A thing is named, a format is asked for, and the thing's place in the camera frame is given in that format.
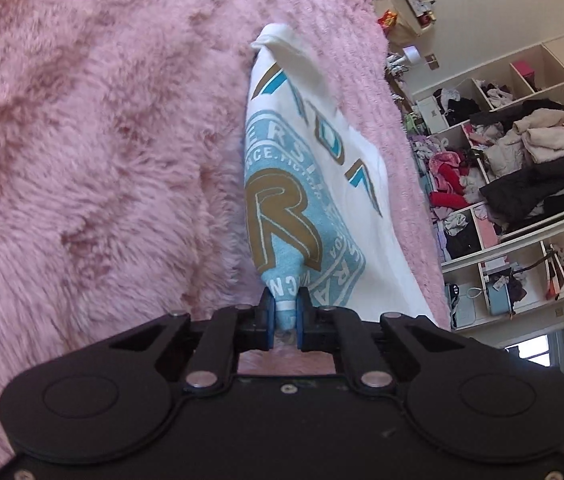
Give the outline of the white sweatshirt with print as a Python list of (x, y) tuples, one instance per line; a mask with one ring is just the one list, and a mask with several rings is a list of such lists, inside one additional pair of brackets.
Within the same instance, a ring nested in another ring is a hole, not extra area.
[(291, 27), (268, 24), (252, 46), (247, 235), (276, 330), (297, 330), (302, 290), (314, 307), (364, 321), (397, 311), (439, 323), (398, 240), (378, 149), (349, 124)]

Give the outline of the pile of clothes on shelf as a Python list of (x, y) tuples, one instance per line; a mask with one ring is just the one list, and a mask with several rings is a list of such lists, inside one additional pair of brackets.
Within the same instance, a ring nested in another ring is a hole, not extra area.
[(417, 100), (407, 132), (441, 262), (564, 219), (564, 81), (466, 79)]

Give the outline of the white open wardrobe shelf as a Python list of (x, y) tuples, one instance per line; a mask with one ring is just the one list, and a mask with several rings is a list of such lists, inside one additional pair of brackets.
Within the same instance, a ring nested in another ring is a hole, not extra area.
[(416, 93), (411, 138), (453, 330), (564, 330), (564, 35)]

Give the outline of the pink fluffy bed blanket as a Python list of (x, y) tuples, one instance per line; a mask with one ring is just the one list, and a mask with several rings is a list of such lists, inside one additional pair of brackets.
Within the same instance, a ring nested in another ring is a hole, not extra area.
[[(0, 0), (0, 394), (28, 367), (261, 281), (244, 220), (251, 43), (299, 33), (381, 152), (396, 234), (448, 316), (371, 0)], [(0, 425), (0, 467), (10, 448)]]

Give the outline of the white table lamp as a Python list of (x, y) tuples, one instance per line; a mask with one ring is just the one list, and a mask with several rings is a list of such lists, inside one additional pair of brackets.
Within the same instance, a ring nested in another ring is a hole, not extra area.
[(416, 66), (424, 62), (424, 58), (421, 55), (421, 53), (419, 53), (419, 50), (417, 50), (417, 47), (414, 46), (403, 47), (402, 53), (403, 55), (401, 58), (401, 62), (404, 64)]

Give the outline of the cream bedside table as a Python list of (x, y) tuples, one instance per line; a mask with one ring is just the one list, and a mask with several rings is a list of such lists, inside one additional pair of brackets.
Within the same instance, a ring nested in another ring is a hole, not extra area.
[(389, 0), (389, 10), (397, 15), (396, 24), (388, 33), (389, 40), (405, 47), (430, 32), (437, 21), (434, 3), (434, 0)]

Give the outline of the red snack bag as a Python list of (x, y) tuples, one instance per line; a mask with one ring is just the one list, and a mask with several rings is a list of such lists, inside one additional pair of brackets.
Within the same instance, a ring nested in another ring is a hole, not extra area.
[(399, 14), (393, 10), (386, 10), (378, 19), (379, 26), (382, 27), (383, 32), (388, 34), (398, 24)]

